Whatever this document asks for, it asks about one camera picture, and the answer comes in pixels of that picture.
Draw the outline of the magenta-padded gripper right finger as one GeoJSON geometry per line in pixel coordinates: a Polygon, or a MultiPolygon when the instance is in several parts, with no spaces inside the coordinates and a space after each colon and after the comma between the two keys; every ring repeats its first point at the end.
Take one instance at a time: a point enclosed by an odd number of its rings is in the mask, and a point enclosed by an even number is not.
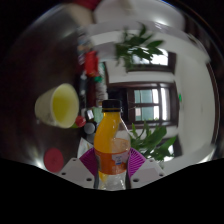
{"type": "Polygon", "coordinates": [[[127,163],[127,188],[136,189],[159,180],[164,171],[154,159],[146,159],[137,150],[131,148],[127,163]]]}

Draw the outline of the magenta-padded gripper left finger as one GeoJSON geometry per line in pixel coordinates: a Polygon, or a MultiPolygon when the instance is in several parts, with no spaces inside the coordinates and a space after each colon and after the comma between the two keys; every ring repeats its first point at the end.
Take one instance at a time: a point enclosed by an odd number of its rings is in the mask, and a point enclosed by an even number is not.
{"type": "Polygon", "coordinates": [[[80,158],[71,158],[58,176],[78,186],[96,189],[99,179],[94,149],[89,149],[80,158]]]}

